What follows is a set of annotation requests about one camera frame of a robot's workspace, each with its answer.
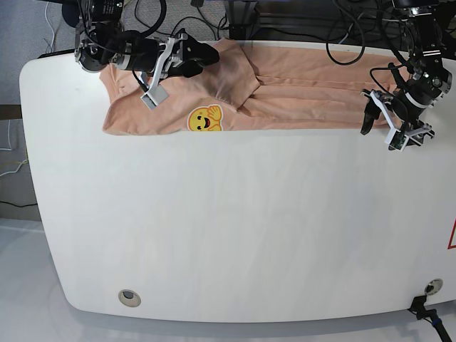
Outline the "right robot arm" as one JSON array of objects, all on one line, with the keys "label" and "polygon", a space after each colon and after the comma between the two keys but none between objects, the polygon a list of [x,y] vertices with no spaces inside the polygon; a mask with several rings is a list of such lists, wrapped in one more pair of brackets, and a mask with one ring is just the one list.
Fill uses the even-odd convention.
[{"label": "right robot arm", "polygon": [[108,64],[133,73],[144,97],[158,103],[167,96],[160,81],[175,76],[191,78],[219,62],[218,51],[189,35],[184,28],[165,40],[153,34],[167,14],[160,2],[157,21],[145,31],[125,30],[120,23],[124,1],[77,1],[75,58],[93,73]]}]

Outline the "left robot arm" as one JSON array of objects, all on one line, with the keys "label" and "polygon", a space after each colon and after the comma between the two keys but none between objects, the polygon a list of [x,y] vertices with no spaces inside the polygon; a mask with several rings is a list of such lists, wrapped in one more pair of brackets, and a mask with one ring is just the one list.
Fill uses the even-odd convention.
[{"label": "left robot arm", "polygon": [[[375,67],[369,73],[390,71],[395,90],[390,92],[376,81],[380,90],[363,90],[368,102],[364,110],[361,134],[367,135],[375,121],[384,118],[389,127],[385,143],[389,150],[402,151],[407,146],[421,146],[426,137],[433,139],[432,126],[420,116],[450,92],[452,74],[442,62],[443,33],[435,18],[438,1],[387,1],[376,9],[376,23],[382,40],[399,61],[386,67]],[[392,16],[393,8],[407,20],[397,18],[409,40],[408,57],[403,57],[383,28],[383,16]]]}]

